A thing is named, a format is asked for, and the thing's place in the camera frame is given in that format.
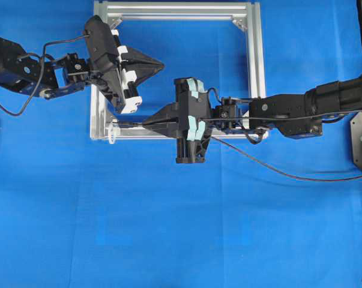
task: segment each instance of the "black cable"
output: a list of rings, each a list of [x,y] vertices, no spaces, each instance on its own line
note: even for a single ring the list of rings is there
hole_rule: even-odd
[[[341,121],[343,118],[345,118],[345,115],[340,116],[336,119],[332,119],[332,120],[322,120],[322,123],[325,123],[325,124],[337,123],[338,121]]]
[[[362,109],[358,110],[351,110],[351,111],[337,111],[337,112],[328,112],[322,113],[317,115],[310,115],[310,116],[300,116],[300,117],[284,117],[284,118],[270,118],[270,117],[252,117],[252,116],[244,116],[244,117],[231,117],[231,118],[202,118],[203,121],[234,121],[234,120],[242,120],[242,119],[249,119],[249,120],[264,120],[264,121],[294,121],[294,120],[303,120],[309,118],[318,118],[323,116],[329,115],[336,115],[340,113],[355,113],[355,112],[362,112]]]
[[[210,91],[214,91],[214,94],[216,95],[217,101],[222,104],[222,101],[221,101],[221,99],[219,99],[219,94],[218,94],[218,91],[216,90],[216,88],[211,87],[211,88],[207,89],[207,97],[209,97]]]
[[[41,56],[39,56],[39,55],[36,54],[36,53],[32,53],[32,52],[27,53],[27,54],[24,54],[24,55],[20,55],[20,56],[18,56],[17,58],[18,58],[18,60],[22,60],[22,59],[25,59],[25,58],[27,58],[27,57],[36,57],[36,58],[39,59],[39,61],[41,61]],[[54,61],[54,60],[55,60],[54,57],[51,56],[50,54],[46,54],[46,58],[47,58],[48,60],[50,60],[50,61]]]
[[[351,181],[351,180],[357,180],[357,179],[362,178],[362,175],[349,177],[349,178],[340,178],[340,179],[318,179],[318,178],[306,178],[306,177],[291,175],[291,174],[285,173],[285,172],[273,167],[272,165],[269,165],[267,163],[262,162],[261,160],[258,160],[257,158],[255,158],[255,157],[249,155],[248,153],[240,150],[239,148],[229,144],[228,142],[225,142],[225,141],[223,141],[221,139],[218,139],[218,138],[215,138],[213,136],[211,136],[211,138],[213,138],[214,140],[216,140],[216,141],[218,141],[218,142],[220,142],[220,143],[222,143],[222,144],[236,150],[237,152],[245,155],[247,158],[253,160],[254,162],[257,162],[258,164],[266,167],[267,169],[270,169],[270,170],[272,170],[274,172],[277,172],[277,173],[279,173],[279,174],[281,174],[283,176],[286,176],[286,177],[289,177],[289,178],[292,178],[292,179],[301,180],[301,181],[313,181],[313,182],[342,182],[342,181]]]
[[[255,140],[253,138],[250,137],[249,135],[249,130],[246,129],[245,127],[243,127],[243,125],[241,123],[238,123],[238,125],[241,127],[241,130],[243,131],[243,134],[246,136],[246,139],[253,145],[257,145],[260,144],[262,142],[262,140],[264,139],[264,134],[265,133],[259,133],[258,135],[258,139]]]
[[[86,37],[89,37],[89,35],[82,35],[82,36],[79,36],[77,38],[74,38],[74,39],[69,39],[69,40],[59,40],[59,41],[53,41],[53,42],[48,42],[46,43],[44,46],[43,46],[43,53],[42,53],[42,57],[40,57],[40,64],[41,64],[41,71],[40,71],[40,74],[39,74],[39,78],[38,78],[38,81],[37,81],[37,84],[35,85],[34,87],[34,90],[31,92],[29,98],[26,100],[26,102],[24,103],[24,105],[22,106],[22,108],[19,110],[19,112],[17,113],[13,113],[9,110],[7,110],[5,107],[3,107],[1,104],[0,104],[0,109],[3,110],[5,113],[13,116],[13,117],[17,117],[17,116],[20,116],[26,109],[27,105],[30,103],[31,99],[33,98],[34,94],[37,92],[40,84],[41,84],[41,81],[42,81],[42,78],[43,78],[43,72],[44,72],[44,59],[46,57],[46,47],[47,46],[51,46],[51,45],[56,45],[56,44],[61,44],[61,43],[72,43],[72,42],[75,42],[75,41],[78,41],[80,39],[83,39],[83,38],[86,38]]]
[[[115,123],[118,126],[130,126],[130,127],[142,127],[142,123],[137,122],[128,122],[128,121],[118,121]]]

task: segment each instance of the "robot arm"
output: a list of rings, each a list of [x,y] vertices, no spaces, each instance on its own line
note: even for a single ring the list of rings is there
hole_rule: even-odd
[[[222,104],[213,109],[200,80],[176,79],[175,86],[176,102],[144,121],[143,127],[177,139],[177,163],[203,163],[212,128],[226,134],[243,133],[254,144],[273,128],[286,137],[302,139],[321,136],[322,123],[362,111],[362,76],[321,85],[305,94],[222,98]],[[242,116],[240,104],[249,105],[248,117]],[[248,128],[244,121],[249,121]],[[258,141],[250,134],[257,134]]]
[[[164,65],[135,49],[122,46],[118,31],[112,33],[98,16],[87,21],[84,34],[90,56],[88,60],[79,58],[77,53],[69,53],[61,59],[46,55],[49,61],[43,64],[43,70],[41,61],[31,58],[38,55],[26,53],[19,44],[0,38],[0,86],[31,95],[43,71],[33,94],[35,97],[49,100],[94,84],[116,113],[135,112],[142,103],[137,86],[162,70]],[[60,68],[64,87],[58,86],[55,76],[55,70]]]

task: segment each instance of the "metal bracket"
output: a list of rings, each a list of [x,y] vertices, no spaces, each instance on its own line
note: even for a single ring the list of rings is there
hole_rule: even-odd
[[[233,24],[237,26],[242,32],[246,32],[246,18],[243,17],[233,17]]]
[[[262,47],[261,9],[250,2],[94,2],[94,14],[115,29],[125,20],[215,20],[231,21],[246,37],[249,96],[266,97],[264,51]],[[90,138],[108,140],[108,123],[115,119],[107,109],[107,100],[91,88]],[[213,136],[245,138],[213,130]],[[117,139],[166,139],[144,128],[121,128]]]

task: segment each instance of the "blue tabletop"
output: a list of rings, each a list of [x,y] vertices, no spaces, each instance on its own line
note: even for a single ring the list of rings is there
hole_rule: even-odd
[[[261,0],[267,95],[362,74],[355,1]],[[92,1],[0,1],[0,37],[41,53],[82,33]],[[140,115],[195,76],[246,97],[246,48],[231,23],[124,22],[123,44],[163,61],[139,87]],[[49,48],[59,57],[85,44]],[[175,164],[173,140],[89,138],[89,89],[25,114],[0,111],[0,287],[360,287],[362,179],[298,182],[211,142],[207,162]],[[0,88],[0,102],[25,101]],[[231,143],[290,173],[346,177],[348,120],[300,141],[278,131]]]

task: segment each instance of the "white cable clip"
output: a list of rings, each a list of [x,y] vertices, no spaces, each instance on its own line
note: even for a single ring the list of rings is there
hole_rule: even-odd
[[[107,130],[107,138],[109,139],[110,144],[114,144],[116,141],[116,137],[121,135],[121,129],[115,122],[110,122],[106,127]]]

